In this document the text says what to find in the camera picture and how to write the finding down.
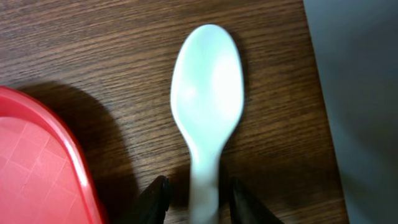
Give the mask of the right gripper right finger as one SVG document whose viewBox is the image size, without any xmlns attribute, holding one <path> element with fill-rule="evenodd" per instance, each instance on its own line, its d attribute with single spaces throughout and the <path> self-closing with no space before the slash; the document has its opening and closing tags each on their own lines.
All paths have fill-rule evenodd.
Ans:
<svg viewBox="0 0 398 224">
<path fill-rule="evenodd" d="M 229 185 L 232 224 L 284 224 L 239 179 Z"/>
</svg>

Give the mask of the grey dishwasher rack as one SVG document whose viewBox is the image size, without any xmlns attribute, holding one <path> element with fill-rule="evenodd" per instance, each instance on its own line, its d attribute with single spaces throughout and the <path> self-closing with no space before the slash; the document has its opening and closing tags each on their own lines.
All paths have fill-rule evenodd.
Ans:
<svg viewBox="0 0 398 224">
<path fill-rule="evenodd" d="M 305 0 L 351 223 L 397 222 L 397 0 Z"/>
</svg>

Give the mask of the white plastic spoon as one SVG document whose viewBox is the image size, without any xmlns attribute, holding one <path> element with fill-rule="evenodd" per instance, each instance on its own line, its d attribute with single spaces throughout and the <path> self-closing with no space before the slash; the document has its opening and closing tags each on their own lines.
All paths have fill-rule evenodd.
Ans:
<svg viewBox="0 0 398 224">
<path fill-rule="evenodd" d="M 189 223 L 218 223 L 219 168 L 244 108 L 243 68 L 222 27 L 206 24 L 185 39 L 170 89 L 172 116 L 190 152 Z"/>
</svg>

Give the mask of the red serving tray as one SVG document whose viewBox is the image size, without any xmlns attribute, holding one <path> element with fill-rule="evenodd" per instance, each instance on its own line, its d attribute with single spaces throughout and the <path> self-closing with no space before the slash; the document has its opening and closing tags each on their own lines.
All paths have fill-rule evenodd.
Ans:
<svg viewBox="0 0 398 224">
<path fill-rule="evenodd" d="M 40 101 L 1 87 L 1 223 L 106 223 L 81 147 Z"/>
</svg>

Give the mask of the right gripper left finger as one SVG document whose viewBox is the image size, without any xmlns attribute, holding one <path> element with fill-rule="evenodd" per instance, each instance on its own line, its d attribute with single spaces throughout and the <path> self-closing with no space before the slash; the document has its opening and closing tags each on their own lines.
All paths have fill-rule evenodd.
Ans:
<svg viewBox="0 0 398 224">
<path fill-rule="evenodd" d="M 119 218 L 125 224 L 163 224 L 170 204 L 170 185 L 160 175 L 140 194 L 132 207 Z"/>
</svg>

